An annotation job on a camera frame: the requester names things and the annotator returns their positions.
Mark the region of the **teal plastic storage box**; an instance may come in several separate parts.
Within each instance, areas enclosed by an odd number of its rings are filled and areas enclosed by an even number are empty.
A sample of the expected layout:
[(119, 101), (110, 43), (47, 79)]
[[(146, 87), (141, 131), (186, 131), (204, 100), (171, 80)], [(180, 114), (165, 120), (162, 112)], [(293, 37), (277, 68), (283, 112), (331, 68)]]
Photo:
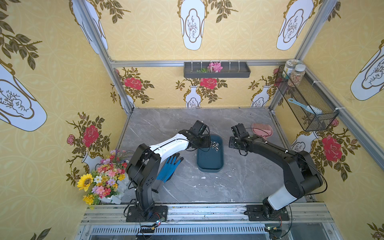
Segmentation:
[(205, 173), (218, 173), (224, 167), (224, 145), (220, 136), (211, 135), (210, 147), (198, 149), (197, 166)]

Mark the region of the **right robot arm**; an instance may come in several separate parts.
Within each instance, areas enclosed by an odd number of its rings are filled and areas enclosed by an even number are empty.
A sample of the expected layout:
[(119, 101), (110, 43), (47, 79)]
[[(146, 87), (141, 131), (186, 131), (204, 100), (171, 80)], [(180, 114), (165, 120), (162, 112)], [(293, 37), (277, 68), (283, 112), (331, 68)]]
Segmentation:
[(264, 201), (278, 211), (320, 188), (324, 181), (309, 153), (295, 152), (269, 143), (259, 136), (230, 137), (229, 147), (246, 154), (261, 155), (283, 170), (284, 185)]

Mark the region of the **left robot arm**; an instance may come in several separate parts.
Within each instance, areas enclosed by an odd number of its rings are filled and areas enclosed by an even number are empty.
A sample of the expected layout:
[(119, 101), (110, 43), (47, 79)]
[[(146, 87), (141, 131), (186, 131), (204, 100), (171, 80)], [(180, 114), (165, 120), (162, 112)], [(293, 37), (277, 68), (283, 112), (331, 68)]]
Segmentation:
[(131, 185), (136, 189), (136, 206), (142, 212), (153, 209), (152, 185), (160, 166), (170, 158), (179, 157), (187, 149), (206, 149), (211, 145), (211, 136), (203, 131), (181, 130), (172, 138), (157, 145), (141, 144), (135, 150), (126, 167)]

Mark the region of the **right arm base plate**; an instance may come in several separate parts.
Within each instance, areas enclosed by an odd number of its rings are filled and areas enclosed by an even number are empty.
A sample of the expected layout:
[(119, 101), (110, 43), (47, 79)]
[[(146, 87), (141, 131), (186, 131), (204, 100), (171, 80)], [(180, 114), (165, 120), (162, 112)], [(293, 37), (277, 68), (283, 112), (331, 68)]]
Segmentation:
[(249, 221), (289, 221), (290, 216), (286, 208), (274, 210), (265, 205), (247, 205), (244, 215)]

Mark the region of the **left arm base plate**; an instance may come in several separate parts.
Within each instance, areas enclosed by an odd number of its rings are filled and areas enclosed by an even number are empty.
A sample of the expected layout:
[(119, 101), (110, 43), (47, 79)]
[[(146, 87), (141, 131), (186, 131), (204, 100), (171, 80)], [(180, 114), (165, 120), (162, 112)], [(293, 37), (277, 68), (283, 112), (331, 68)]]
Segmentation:
[(168, 206), (155, 205), (148, 211), (142, 211), (134, 205), (127, 206), (123, 212), (127, 223), (166, 221), (168, 217)]

